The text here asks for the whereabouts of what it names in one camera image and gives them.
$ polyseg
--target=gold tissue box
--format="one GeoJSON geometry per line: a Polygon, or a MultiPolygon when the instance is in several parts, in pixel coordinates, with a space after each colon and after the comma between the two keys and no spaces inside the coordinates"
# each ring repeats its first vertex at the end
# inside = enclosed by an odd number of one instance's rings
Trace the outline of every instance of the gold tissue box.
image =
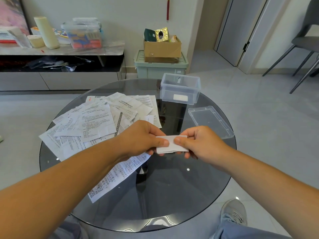
{"type": "Polygon", "coordinates": [[[155,30],[157,42],[169,42],[168,28],[162,28],[155,30]]]}

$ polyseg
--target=round glass table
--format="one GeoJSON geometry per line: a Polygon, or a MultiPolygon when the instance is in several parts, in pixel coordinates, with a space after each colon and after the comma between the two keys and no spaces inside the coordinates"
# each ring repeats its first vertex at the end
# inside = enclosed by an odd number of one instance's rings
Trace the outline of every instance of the round glass table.
{"type": "MultiPolygon", "coordinates": [[[[189,108],[213,106],[230,126],[221,109],[208,97],[199,95],[194,105],[160,100],[160,83],[156,79],[129,79],[109,83],[90,90],[70,102],[57,116],[84,103],[86,97],[109,96],[115,92],[126,95],[155,95],[162,131],[179,135],[195,126],[189,108]]],[[[235,137],[224,140],[236,149],[235,137]]],[[[59,163],[42,143],[40,170],[59,163]]],[[[201,213],[225,189],[230,176],[201,160],[184,159],[183,155],[156,154],[95,203],[86,196],[72,211],[80,221],[112,231],[153,231],[181,224],[201,213]]]]}

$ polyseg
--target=gray tile floor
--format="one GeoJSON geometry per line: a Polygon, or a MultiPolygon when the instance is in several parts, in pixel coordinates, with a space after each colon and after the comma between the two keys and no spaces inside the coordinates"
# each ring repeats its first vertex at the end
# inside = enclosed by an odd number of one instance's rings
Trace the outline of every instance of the gray tile floor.
{"type": "MultiPolygon", "coordinates": [[[[191,74],[201,78],[202,93],[228,117],[238,150],[319,188],[318,77],[307,79],[290,95],[299,76],[246,75],[214,51],[195,52],[191,74]]],[[[77,96],[0,96],[0,134],[5,138],[0,143],[0,189],[39,172],[38,135],[77,96]]],[[[161,238],[165,234],[208,238],[218,225],[221,206],[235,197],[246,207],[249,226],[288,235],[233,179],[206,211],[181,225],[157,234],[109,234],[112,238],[161,238]]]]}

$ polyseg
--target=white door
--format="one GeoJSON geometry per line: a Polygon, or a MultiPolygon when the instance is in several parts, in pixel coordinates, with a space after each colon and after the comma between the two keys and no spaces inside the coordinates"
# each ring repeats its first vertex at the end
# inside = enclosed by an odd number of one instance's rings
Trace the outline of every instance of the white door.
{"type": "Polygon", "coordinates": [[[266,1],[229,0],[215,50],[232,65],[238,65],[266,1]]]}

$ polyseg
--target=gray shoe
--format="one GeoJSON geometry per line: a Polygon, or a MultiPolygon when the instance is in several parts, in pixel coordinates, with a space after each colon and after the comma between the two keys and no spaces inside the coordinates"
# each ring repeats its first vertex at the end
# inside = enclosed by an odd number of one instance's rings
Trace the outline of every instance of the gray shoe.
{"type": "Polygon", "coordinates": [[[243,203],[237,199],[227,201],[220,212],[220,222],[224,220],[247,226],[247,213],[243,203]]]}

